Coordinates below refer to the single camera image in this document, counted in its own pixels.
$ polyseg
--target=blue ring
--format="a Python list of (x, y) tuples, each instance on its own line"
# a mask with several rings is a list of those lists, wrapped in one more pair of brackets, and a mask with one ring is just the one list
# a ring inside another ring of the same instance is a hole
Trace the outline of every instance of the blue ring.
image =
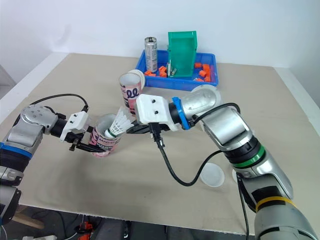
[(184, 110), (182, 109), (182, 106), (181, 106), (181, 100), (180, 98), (178, 98), (177, 96), (174, 96), (172, 98), (172, 101), (176, 107), (176, 110), (178, 111), (178, 114), (179, 114), (179, 117), (181, 119), (181, 123), (182, 123), (182, 127), (184, 130), (189, 130), (190, 129), (190, 126), (189, 126), (189, 123), (186, 119), (186, 115), (184, 113)]
[(5, 149), (5, 150), (11, 151), (11, 152), (15, 152), (15, 153), (24, 155), (30, 159), (32, 158), (32, 154), (30, 152), (25, 151), (20, 148), (17, 148), (17, 147), (14, 147), (14, 146), (5, 145), (3, 142), (0, 142), (0, 149)]

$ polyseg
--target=yellow band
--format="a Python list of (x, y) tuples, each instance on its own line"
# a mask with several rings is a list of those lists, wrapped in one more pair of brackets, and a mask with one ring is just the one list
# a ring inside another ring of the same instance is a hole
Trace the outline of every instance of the yellow band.
[(286, 198), (286, 197), (283, 197), (283, 196), (270, 196), (270, 197), (266, 197), (266, 198), (258, 201), (258, 203), (255, 206), (255, 212), (258, 212), (258, 208), (262, 204), (265, 204), (265, 203), (270, 202), (270, 201), (285, 201), (285, 202), (287, 202), (289, 204), (292, 204), (294, 207), (296, 207), (296, 205), (289, 198)]

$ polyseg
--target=blue plastic tray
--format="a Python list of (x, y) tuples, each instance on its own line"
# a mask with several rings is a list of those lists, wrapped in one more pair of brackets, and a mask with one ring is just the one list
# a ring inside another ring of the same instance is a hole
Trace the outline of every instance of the blue plastic tray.
[[(166, 66), (168, 62), (168, 51), (158, 50), (157, 58), (158, 58), (158, 68), (160, 68), (161, 66)], [(203, 77), (199, 76), (199, 71), (202, 70), (202, 68), (194, 68), (192, 77), (179, 77), (179, 78), (160, 77), (158, 76), (159, 71), (157, 70), (156, 71), (157, 76), (145, 76), (145, 86), (162, 88), (162, 89), (176, 89), (176, 90), (183, 90), (183, 91), (191, 91), (195, 87), (203, 84), (210, 84), (213, 86), (217, 86), (219, 83), (219, 80), (218, 80), (218, 70), (217, 70), (215, 55), (211, 53), (197, 52), (195, 55), (195, 62), (210, 65), (211, 82), (202, 82), (202, 81), (193, 80), (195, 78), (203, 79)], [(145, 50), (143, 50), (135, 69), (138, 69), (143, 73), (147, 71)]]

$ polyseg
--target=pink printed cup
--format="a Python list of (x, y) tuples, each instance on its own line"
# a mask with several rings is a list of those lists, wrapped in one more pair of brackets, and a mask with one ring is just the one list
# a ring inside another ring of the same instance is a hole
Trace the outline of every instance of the pink printed cup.
[(89, 143), (105, 150), (104, 152), (93, 152), (92, 155), (97, 158), (104, 158), (112, 153), (116, 149), (121, 139), (121, 136), (108, 138), (104, 135), (104, 132), (111, 126), (115, 118), (116, 115), (114, 114), (103, 115), (99, 118), (91, 132)]
[(134, 116), (136, 115), (136, 99), (142, 93), (142, 89), (145, 85), (144, 80), (145, 76), (139, 70), (132, 70), (121, 75), (119, 78), (124, 105)]

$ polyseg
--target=green plastic container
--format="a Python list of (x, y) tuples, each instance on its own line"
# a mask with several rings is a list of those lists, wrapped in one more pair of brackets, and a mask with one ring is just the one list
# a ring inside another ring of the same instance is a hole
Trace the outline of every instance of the green plastic container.
[(169, 47), (168, 61), (171, 61), (172, 69), (176, 69), (174, 76), (191, 77), (194, 72), (197, 51), (196, 31), (174, 31), (168, 32)]

